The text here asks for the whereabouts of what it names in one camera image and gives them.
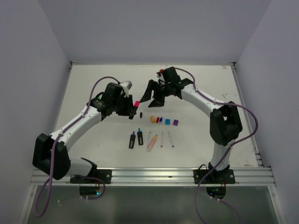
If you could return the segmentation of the purple capped black highlighter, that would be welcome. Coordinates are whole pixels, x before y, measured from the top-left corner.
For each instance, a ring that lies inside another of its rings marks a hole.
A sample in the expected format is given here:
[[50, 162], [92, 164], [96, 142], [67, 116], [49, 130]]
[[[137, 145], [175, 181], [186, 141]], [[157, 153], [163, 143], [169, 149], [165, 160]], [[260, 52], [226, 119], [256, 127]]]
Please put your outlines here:
[[136, 137], [136, 135], [135, 135], [135, 132], [133, 131], [133, 133], [131, 134], [130, 139], [129, 139], [129, 146], [128, 146], [128, 147], [129, 147], [130, 149], [133, 149], [133, 148], [134, 148], [135, 137]]

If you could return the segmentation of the orange highlighter pen body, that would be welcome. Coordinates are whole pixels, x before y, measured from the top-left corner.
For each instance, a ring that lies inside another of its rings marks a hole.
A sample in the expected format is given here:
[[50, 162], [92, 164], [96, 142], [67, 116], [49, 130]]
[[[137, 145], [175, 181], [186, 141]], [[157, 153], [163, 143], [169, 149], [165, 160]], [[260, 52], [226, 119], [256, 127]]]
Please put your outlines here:
[[155, 143], [157, 142], [157, 135], [155, 135], [149, 142], [146, 151], [150, 152], [152, 148], [154, 147]]

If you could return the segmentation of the black thin marker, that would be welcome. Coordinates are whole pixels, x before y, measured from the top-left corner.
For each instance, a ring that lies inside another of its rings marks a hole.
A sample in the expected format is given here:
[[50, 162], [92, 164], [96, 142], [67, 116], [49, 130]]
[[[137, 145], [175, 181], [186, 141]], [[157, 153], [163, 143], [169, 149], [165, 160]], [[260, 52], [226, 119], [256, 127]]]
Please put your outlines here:
[[169, 136], [171, 147], [174, 148], [174, 142], [173, 142], [173, 139], [172, 139], [172, 136], [171, 136], [170, 132], [168, 132], [168, 136]]

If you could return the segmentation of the pink capped black highlighter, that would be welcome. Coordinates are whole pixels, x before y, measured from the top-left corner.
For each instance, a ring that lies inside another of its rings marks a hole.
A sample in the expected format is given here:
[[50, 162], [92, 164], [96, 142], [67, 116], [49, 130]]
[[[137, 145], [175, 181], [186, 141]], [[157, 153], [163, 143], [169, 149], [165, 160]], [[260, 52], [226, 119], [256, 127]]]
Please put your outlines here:
[[134, 105], [133, 105], [133, 110], [131, 111], [131, 114], [129, 116], [129, 119], [133, 119], [134, 116], [136, 115], [137, 113], [137, 109], [139, 107], [139, 104], [140, 104], [140, 101], [135, 101]]

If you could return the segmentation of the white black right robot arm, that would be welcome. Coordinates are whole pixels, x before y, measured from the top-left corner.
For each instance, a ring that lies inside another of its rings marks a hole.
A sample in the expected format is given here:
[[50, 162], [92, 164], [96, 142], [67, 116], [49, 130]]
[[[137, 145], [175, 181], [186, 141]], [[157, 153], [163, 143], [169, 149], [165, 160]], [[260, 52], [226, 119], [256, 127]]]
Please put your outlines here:
[[149, 107], [163, 107], [168, 96], [178, 97], [200, 109], [210, 119], [209, 133], [214, 141], [214, 151], [203, 179], [219, 183], [229, 171], [232, 145], [242, 131], [242, 123], [234, 102], [218, 101], [201, 92], [195, 79], [177, 74], [178, 68], [169, 67], [157, 72], [157, 81], [150, 80], [140, 102], [151, 101]]

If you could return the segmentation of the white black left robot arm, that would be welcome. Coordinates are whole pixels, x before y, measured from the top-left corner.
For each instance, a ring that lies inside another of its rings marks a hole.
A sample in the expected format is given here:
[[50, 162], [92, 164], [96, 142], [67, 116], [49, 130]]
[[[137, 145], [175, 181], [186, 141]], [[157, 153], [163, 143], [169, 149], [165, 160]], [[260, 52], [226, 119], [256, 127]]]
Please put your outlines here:
[[85, 158], [71, 159], [69, 151], [89, 129], [112, 113], [132, 117], [136, 114], [132, 83], [109, 83], [104, 92], [90, 97], [83, 111], [62, 128], [49, 135], [40, 134], [35, 143], [32, 164], [55, 180], [67, 175], [80, 176], [86, 183], [98, 178], [97, 165]]

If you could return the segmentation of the blue highlighter black body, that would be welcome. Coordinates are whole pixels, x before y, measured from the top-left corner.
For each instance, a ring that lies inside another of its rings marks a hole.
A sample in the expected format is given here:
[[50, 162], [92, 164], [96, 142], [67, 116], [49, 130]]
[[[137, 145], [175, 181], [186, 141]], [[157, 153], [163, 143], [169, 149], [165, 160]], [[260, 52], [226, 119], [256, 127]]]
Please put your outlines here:
[[138, 145], [143, 145], [143, 134], [140, 128], [138, 128], [137, 132], [137, 137], [138, 137]]

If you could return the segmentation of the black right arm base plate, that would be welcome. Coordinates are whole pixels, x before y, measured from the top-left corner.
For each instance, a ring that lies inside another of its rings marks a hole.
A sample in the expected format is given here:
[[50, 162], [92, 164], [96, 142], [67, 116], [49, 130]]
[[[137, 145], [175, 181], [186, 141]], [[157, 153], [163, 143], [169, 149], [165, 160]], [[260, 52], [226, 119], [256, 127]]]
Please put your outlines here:
[[204, 180], [203, 177], [209, 172], [209, 169], [193, 170], [193, 179], [195, 184], [235, 184], [235, 175], [232, 169], [217, 171], [214, 170]]

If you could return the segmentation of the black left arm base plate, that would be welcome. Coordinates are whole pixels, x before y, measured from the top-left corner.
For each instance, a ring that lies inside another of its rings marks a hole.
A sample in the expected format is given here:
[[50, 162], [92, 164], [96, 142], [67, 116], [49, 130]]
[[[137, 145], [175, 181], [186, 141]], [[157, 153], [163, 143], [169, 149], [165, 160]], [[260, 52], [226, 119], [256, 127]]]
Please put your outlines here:
[[95, 169], [87, 176], [72, 175], [70, 183], [72, 184], [110, 184], [112, 179], [111, 169]]

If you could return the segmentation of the light blue highlighter cap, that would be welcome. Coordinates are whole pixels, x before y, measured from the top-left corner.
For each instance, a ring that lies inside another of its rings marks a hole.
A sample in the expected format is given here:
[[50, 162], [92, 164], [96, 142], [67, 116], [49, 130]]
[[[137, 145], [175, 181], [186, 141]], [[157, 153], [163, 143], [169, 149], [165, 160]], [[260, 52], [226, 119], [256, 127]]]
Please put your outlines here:
[[165, 120], [165, 124], [166, 124], [166, 125], [170, 125], [170, 124], [171, 124], [171, 120], [170, 120], [170, 119], [166, 119], [166, 120]]

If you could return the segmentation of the purple highlighter cap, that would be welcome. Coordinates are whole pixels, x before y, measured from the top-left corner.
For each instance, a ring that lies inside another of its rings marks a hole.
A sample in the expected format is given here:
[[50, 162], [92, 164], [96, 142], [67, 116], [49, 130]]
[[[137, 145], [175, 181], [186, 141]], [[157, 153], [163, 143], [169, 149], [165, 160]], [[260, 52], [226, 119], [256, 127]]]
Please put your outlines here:
[[174, 125], [174, 126], [177, 126], [177, 125], [178, 125], [178, 120], [175, 119], [175, 120], [173, 121], [173, 125]]

